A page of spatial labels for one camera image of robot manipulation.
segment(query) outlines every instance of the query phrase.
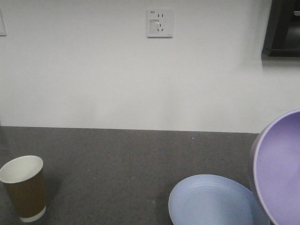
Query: wall socket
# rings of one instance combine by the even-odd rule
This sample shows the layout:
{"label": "wall socket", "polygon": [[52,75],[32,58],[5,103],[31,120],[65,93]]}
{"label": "wall socket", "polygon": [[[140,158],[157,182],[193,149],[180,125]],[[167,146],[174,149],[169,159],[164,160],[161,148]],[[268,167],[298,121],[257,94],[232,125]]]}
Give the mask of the wall socket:
{"label": "wall socket", "polygon": [[174,28],[173,9],[150,9],[147,11],[147,37],[171,38]]}

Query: gray countertop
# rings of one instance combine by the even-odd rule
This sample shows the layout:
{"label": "gray countertop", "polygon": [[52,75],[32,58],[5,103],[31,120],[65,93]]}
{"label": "gray countertop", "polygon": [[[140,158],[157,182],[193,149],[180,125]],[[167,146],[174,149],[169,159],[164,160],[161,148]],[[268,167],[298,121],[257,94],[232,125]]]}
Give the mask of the gray countertop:
{"label": "gray countertop", "polygon": [[[0,166],[23,156],[44,160],[47,211],[33,225],[171,225],[168,197],[196,174],[249,188],[257,134],[0,127]],[[0,185],[0,224],[24,224]]]}

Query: cup rim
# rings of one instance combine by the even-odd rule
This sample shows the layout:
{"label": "cup rim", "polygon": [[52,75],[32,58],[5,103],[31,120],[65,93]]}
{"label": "cup rim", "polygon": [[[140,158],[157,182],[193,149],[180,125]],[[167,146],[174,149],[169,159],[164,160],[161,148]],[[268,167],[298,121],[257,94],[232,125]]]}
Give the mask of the cup rim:
{"label": "cup rim", "polygon": [[[41,162],[39,170],[38,170],[35,174],[33,174],[32,176],[27,177],[27,178],[25,178],[25,179],[18,180],[18,181],[7,181],[7,180],[3,179],[3,178],[1,177],[1,172],[2,172],[3,170],[5,170],[5,167],[8,166],[9,164],[11,164],[12,162],[17,161],[17,160],[19,160],[19,159],[21,159],[21,158],[37,158],[37,159],[40,160],[40,162]],[[43,168],[43,166],[44,166],[44,162],[43,162],[42,158],[41,158],[41,157],[38,157],[38,156],[34,156],[34,155],[26,155],[26,156],[20,156],[20,157],[14,158],[14,159],[8,161],[7,163],[5,163],[5,164],[0,168],[0,181],[3,182],[3,183],[6,183],[6,184],[16,184],[16,183],[21,183],[21,182],[26,181],[26,180],[28,180],[28,179],[31,179],[31,178],[33,178],[35,175],[37,175],[37,174],[41,171],[41,169]]]}

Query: plate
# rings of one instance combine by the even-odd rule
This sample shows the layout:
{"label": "plate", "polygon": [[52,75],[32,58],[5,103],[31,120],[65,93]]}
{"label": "plate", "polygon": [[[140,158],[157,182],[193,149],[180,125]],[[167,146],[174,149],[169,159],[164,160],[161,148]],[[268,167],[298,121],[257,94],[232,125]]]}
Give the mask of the plate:
{"label": "plate", "polygon": [[270,225],[250,190],[216,175],[195,175],[179,182],[169,197],[174,225]]}

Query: cup base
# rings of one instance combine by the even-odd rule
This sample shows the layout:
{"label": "cup base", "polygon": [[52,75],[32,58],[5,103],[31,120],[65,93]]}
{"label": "cup base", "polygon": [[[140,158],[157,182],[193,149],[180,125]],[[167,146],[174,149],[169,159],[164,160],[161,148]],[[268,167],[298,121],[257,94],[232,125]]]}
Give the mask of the cup base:
{"label": "cup base", "polygon": [[36,220],[40,219],[45,212],[46,212],[46,206],[43,208],[42,211],[40,211],[35,216],[29,217],[29,218],[22,218],[22,217],[20,217],[20,220],[22,222],[25,222],[25,223],[30,223],[30,222],[33,222],[33,221],[36,221]]}

